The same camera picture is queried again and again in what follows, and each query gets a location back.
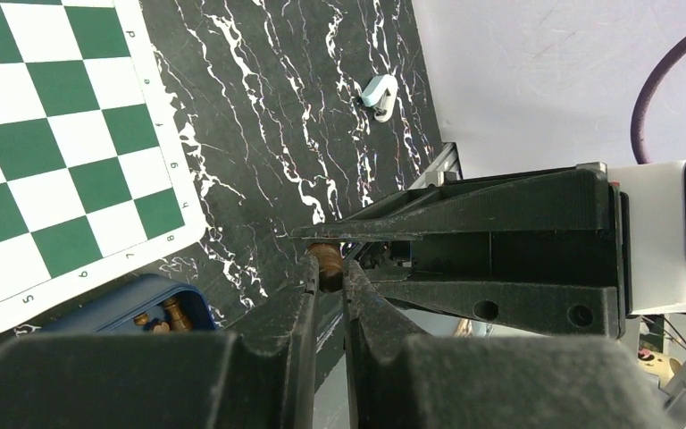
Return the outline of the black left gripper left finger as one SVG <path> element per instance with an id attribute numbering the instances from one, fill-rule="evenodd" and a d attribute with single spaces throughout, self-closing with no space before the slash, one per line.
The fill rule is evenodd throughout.
<path id="1" fill-rule="evenodd" d="M 308 428 L 319 271 L 220 331 L 36 333 L 0 347 L 0 428 Z"/>

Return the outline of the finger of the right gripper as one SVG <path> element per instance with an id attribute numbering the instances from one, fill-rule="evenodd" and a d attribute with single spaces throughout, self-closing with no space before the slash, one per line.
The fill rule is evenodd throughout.
<path id="1" fill-rule="evenodd" d="M 296 228 L 310 242 L 419 240 L 427 235 L 594 231 L 610 226 L 611 186 L 599 171 L 568 168 L 409 189 L 334 223 Z"/>

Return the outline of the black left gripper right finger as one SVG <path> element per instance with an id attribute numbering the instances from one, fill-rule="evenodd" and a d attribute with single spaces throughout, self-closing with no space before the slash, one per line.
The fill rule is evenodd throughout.
<path id="1" fill-rule="evenodd" d="M 598 336 L 434 336 L 357 263 L 343 280 L 354 428 L 668 428 L 624 346 Z"/>

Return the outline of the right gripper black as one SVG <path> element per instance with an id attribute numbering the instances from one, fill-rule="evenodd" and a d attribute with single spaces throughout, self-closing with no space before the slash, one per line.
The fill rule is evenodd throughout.
<path id="1" fill-rule="evenodd" d="M 686 161 L 608 170 L 628 198 L 629 313 L 686 313 Z M 543 335 L 622 336 L 615 288 L 515 282 L 375 282 L 401 307 Z"/>

